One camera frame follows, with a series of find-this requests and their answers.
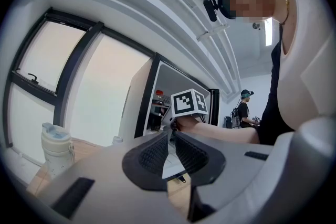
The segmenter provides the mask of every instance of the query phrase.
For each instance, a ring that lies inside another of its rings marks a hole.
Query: fluorescent light
[[[272,18],[265,20],[265,45],[272,45],[272,36],[273,36],[273,28],[272,28]]]

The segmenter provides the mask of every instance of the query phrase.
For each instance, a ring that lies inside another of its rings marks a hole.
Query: woman
[[[221,140],[274,145],[277,137],[303,122],[336,112],[335,22],[325,0],[218,0],[222,14],[250,22],[272,17],[280,41],[272,51],[271,89],[256,131],[223,129],[180,117],[181,131]]]

